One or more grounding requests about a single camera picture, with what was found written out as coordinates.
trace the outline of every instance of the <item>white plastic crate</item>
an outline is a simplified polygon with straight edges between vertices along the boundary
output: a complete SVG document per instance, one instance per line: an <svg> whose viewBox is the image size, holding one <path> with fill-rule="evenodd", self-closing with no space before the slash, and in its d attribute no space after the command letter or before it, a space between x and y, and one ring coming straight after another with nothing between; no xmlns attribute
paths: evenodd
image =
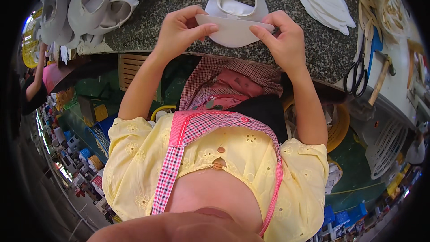
<svg viewBox="0 0 430 242"><path fill-rule="evenodd" d="M373 144L366 150L371 178L375 180L384 174L395 161L405 142L408 129L394 119L390 120Z"/></svg>

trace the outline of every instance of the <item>black scissors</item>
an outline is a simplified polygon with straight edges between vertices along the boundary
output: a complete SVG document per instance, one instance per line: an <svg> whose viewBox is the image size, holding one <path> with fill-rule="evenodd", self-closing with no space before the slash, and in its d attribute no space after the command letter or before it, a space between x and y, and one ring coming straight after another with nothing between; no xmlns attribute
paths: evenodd
<svg viewBox="0 0 430 242"><path fill-rule="evenodd" d="M364 94L367 87L367 69L364 68L364 45L365 45L365 39L366 37L363 35L363 41L361 44L361 50L360 54L358 56L357 62L353 62L350 70L348 71L347 75L344 77L344 90L347 94L352 94L354 97L360 97ZM357 77L358 67L361 67L361 71L359 76ZM353 80L352 80L352 87L351 90L348 90L347 88L347 82L348 82L348 76L349 73L353 71ZM360 84L362 80L364 79L363 88L360 92L357 92L358 88L360 87Z"/></svg>

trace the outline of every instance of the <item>embroidered yellow shirt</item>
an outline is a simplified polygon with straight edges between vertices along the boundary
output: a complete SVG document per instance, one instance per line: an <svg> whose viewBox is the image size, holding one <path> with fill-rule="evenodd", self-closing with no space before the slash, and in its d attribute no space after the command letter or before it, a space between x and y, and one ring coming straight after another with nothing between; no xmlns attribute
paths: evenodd
<svg viewBox="0 0 430 242"><path fill-rule="evenodd" d="M109 160L103 174L106 200L122 220L151 214L154 193L169 146L173 114L154 128L139 117L114 120L109 129ZM222 144L224 153L217 148ZM276 154L265 133L245 127L223 127L190 143L178 178L213 166L222 158L223 170L243 181L258 202L264 219L275 187ZM265 241L306 241L324 220L324 187L329 174L324 145L304 145L296 139L281 146L283 178Z"/></svg>

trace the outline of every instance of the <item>granite countertop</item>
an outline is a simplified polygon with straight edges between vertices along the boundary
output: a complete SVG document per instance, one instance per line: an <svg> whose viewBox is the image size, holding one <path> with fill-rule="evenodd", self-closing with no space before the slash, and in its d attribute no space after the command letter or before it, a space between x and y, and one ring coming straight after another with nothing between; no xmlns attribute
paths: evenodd
<svg viewBox="0 0 430 242"><path fill-rule="evenodd" d="M189 5L205 8L208 0L139 0L130 19L119 29L105 35L105 42L113 51L152 51L164 16ZM237 0L254 5L254 0ZM358 25L358 1L345 0L351 16ZM347 73L357 48L358 28L348 28L349 36L323 26L307 14L300 0L266 0L269 12L284 10L304 31L307 67L316 80L335 84ZM206 56L224 56L250 63L277 67L269 50L261 42L245 47L227 48L210 39L196 41L187 53Z"/></svg>

